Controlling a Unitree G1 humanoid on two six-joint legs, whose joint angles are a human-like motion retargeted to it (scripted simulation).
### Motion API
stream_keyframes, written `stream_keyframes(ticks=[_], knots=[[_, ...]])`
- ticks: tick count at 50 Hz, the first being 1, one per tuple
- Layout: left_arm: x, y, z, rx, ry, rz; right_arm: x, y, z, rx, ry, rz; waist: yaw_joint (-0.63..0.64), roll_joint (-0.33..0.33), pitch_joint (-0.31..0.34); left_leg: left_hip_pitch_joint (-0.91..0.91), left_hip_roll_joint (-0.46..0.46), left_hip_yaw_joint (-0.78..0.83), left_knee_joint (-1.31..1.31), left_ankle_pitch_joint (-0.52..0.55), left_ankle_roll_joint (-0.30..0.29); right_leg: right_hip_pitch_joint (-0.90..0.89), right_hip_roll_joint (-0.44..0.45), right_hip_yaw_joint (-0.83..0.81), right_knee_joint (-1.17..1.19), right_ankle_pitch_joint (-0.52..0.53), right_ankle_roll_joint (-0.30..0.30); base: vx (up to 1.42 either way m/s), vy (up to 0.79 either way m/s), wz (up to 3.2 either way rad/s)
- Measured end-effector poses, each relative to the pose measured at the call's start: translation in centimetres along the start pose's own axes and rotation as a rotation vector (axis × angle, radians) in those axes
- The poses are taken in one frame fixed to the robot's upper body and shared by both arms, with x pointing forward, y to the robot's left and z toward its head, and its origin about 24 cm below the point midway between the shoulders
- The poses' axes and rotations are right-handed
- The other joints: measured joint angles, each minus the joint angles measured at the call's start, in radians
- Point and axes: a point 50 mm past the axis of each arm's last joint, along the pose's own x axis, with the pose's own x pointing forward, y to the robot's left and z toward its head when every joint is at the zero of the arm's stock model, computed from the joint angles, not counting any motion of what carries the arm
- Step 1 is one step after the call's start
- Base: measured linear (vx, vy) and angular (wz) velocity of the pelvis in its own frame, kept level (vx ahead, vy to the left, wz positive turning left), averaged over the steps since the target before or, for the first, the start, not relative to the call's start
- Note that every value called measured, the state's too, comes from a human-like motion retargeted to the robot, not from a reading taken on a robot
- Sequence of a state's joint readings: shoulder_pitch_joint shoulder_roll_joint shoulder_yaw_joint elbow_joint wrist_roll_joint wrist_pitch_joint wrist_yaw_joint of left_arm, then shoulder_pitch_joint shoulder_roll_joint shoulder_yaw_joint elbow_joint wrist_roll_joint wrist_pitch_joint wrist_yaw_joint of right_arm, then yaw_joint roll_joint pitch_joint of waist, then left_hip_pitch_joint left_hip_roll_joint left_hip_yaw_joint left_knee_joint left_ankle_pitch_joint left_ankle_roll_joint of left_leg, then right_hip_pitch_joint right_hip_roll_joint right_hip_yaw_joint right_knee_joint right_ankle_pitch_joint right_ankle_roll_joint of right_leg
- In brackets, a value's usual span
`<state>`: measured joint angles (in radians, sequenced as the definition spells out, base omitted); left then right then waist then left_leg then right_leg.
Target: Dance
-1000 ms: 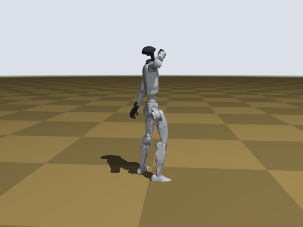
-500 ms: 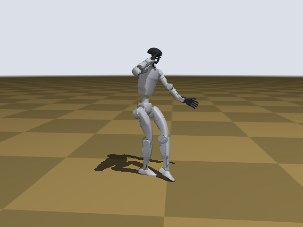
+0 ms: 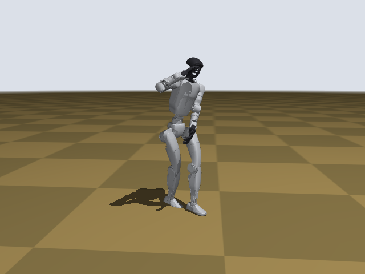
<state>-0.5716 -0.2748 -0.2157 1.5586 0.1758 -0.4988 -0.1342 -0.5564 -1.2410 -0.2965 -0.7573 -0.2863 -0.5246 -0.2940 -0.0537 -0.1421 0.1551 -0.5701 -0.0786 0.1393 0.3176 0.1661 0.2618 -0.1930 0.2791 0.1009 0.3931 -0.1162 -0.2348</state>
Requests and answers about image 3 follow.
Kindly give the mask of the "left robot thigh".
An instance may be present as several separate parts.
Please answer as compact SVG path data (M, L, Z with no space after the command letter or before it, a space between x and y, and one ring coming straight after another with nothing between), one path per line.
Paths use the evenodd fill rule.
M182 136L182 138L187 139L184 138L185 136L189 136L189 127L185 127L185 134ZM198 168L201 166L201 148L196 132L189 143L186 144L186 146L192 160L192 162L188 164L187 169L191 174L195 174L197 173Z

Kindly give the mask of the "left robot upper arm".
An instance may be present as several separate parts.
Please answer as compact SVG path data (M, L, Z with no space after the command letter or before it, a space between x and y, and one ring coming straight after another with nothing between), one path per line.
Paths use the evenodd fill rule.
M192 112L196 112L196 113L199 113L201 110L200 104L202 101L203 94L205 92L204 85L202 85L202 84L199 84L199 85L200 85L200 90L198 92L196 100L194 101L194 104L192 104L191 109L190 109Z

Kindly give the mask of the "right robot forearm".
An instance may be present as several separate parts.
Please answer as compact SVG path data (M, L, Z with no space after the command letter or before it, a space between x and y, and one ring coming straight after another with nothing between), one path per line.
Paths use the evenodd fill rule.
M182 72L182 71L181 71L181 72ZM172 84L174 84L174 83L176 83L176 82L178 82L178 81L180 81L180 80L184 80L184 79L185 79L185 77L186 77L186 75L185 75L185 76L182 76L182 75L181 75L181 72L179 72L179 73L175 73L175 74L171 75L170 77L165 78L165 79L163 79L163 80L159 81L158 83L160 83L160 82L164 82L164 83L165 83L165 85L169 87L169 86L171 86ZM158 83L157 83L157 84L158 84Z

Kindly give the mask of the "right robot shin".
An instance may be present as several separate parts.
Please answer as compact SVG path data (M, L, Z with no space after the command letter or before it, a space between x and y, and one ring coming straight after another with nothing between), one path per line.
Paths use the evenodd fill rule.
M168 199L174 199L176 189L180 180L180 172L176 175L172 167L168 168L167 186L168 186Z

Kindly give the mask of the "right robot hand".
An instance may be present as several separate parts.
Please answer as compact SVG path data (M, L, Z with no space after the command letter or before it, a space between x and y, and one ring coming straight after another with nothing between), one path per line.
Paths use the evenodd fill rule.
M198 70L197 70L198 69ZM187 76L190 76L190 77L192 77L192 75L190 75L191 73L196 73L196 74L198 74L197 72L195 72L195 71L198 71L198 72L200 72L199 71L200 70L200 67L199 66L193 66L193 67L190 67L190 68L188 68L187 70L185 70L185 71L182 71L181 72L181 75L182 76L185 76L186 75L186 77ZM185 77L185 78L186 78Z

